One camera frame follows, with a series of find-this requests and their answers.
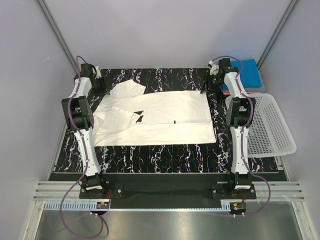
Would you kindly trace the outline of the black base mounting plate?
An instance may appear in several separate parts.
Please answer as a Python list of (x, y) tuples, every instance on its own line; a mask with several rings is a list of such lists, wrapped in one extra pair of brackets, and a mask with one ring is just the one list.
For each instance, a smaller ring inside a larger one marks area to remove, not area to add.
[(106, 173), (106, 190), (85, 192), (81, 199), (110, 199), (111, 203), (172, 207), (213, 207), (221, 200), (242, 201), (256, 198), (250, 190), (231, 191), (230, 173)]

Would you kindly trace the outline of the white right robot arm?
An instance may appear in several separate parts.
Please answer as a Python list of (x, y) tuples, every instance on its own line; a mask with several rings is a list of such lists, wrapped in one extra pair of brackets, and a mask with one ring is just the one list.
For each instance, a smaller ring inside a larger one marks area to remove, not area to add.
[(232, 137), (232, 165), (230, 183), (227, 185), (228, 195), (239, 198), (249, 191), (252, 178), (248, 166), (248, 135), (255, 110), (255, 100), (247, 94), (237, 72), (214, 74), (205, 73), (201, 93), (216, 93), (220, 86), (226, 84), (229, 88), (230, 103), (227, 109), (226, 122)]

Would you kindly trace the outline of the folded pink t-shirt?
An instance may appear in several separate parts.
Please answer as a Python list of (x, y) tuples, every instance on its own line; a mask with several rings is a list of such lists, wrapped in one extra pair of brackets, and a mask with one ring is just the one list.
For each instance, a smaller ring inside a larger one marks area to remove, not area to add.
[(223, 91), (222, 93), (223, 93), (224, 96), (230, 96), (231, 95), (229, 91)]

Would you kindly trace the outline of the folded blue t-shirt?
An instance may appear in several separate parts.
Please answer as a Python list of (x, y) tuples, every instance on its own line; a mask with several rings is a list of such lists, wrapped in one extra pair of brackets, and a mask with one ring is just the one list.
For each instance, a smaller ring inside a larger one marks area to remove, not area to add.
[(242, 60), (243, 71), (240, 73), (240, 80), (245, 89), (258, 89), (262, 87), (257, 63), (254, 59)]

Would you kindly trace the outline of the white plastic laundry basket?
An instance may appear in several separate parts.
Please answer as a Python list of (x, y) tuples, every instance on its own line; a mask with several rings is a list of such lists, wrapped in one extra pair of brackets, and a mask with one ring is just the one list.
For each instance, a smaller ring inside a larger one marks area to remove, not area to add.
[(247, 156), (268, 158), (293, 154), (296, 143), (274, 97), (252, 93), (255, 109), (248, 131)]

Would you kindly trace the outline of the white t-shirt with print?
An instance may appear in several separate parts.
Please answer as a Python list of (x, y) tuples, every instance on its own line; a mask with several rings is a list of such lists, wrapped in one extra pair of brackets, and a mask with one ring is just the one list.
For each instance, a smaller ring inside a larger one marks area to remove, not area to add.
[(105, 95), (94, 111), (96, 147), (211, 144), (211, 112), (198, 90), (146, 93), (127, 80)]

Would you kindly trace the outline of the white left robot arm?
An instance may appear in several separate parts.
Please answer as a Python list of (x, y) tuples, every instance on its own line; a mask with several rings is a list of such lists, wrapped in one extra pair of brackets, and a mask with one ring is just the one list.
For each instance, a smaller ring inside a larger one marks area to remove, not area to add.
[(85, 192), (103, 198), (108, 193), (108, 186), (103, 179), (94, 146), (94, 116), (88, 101), (92, 80), (93, 77), (76, 76), (71, 94), (61, 100), (61, 105), (66, 125), (78, 143), (83, 165), (83, 176), (80, 180), (82, 187)]

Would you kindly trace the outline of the left aluminium corner post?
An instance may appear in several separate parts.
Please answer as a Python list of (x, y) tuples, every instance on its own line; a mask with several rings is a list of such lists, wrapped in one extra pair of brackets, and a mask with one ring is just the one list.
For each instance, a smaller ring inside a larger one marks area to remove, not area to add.
[(54, 37), (56, 38), (61, 50), (63, 51), (65, 57), (67, 58), (70, 66), (72, 67), (73, 71), (77, 72), (77, 65), (76, 60), (70, 50), (70, 48), (67, 45), (67, 42), (65, 41), (58, 24), (56, 23), (53, 14), (50, 11), (49, 6), (47, 5), (45, 0), (35, 0), (37, 3), (40, 11), (42, 12), (44, 18), (46, 19), (49, 28), (51, 29)]

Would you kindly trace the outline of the right aluminium corner post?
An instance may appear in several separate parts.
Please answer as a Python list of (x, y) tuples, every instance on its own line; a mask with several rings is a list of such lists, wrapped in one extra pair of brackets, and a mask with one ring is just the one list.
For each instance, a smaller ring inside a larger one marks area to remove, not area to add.
[(257, 68), (260, 70), (266, 61), (269, 53), (271, 52), (273, 46), (275, 45), (277, 39), (279, 38), (282, 30), (286, 26), (288, 20), (290, 19), (293, 11), (297, 7), (299, 0), (290, 0), (288, 6), (286, 7), (284, 13), (282, 14), (276, 28), (274, 29), (266, 47), (264, 48), (261, 57), (259, 58), (257, 62)]

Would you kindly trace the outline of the aluminium corner post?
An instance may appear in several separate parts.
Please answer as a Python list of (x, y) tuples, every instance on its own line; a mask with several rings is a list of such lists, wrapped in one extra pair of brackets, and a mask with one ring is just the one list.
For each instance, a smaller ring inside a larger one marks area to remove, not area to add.
[(288, 20), (290, 19), (293, 11), (297, 7), (299, 0), (290, 0), (288, 6), (286, 7), (284, 13), (282, 14), (276, 28), (274, 29), (266, 47), (264, 48), (261, 57), (259, 58), (257, 62), (257, 68), (260, 70), (266, 61), (269, 53), (271, 52), (273, 46), (275, 45), (277, 39), (279, 38), (282, 30), (286, 26)]
[(61, 50), (63, 51), (65, 57), (67, 58), (70, 66), (72, 67), (73, 71), (77, 72), (77, 65), (76, 60), (70, 50), (70, 48), (67, 45), (67, 42), (65, 41), (58, 24), (56, 23), (53, 14), (50, 11), (49, 6), (47, 5), (45, 0), (35, 0), (37, 3), (40, 11), (42, 12), (44, 18), (46, 19), (49, 28), (51, 29), (54, 37), (56, 38)]

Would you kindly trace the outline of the aluminium frame rail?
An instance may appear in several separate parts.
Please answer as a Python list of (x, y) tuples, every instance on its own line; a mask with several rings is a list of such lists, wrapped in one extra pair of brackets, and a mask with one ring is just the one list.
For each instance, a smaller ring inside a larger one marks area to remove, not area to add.
[[(40, 181), (37, 184), (33, 201), (60, 201), (72, 181)], [(271, 181), (270, 191), (265, 183), (255, 181), (254, 202), (265, 202), (270, 196), (271, 202), (303, 202), (305, 200), (300, 184), (295, 181)]]

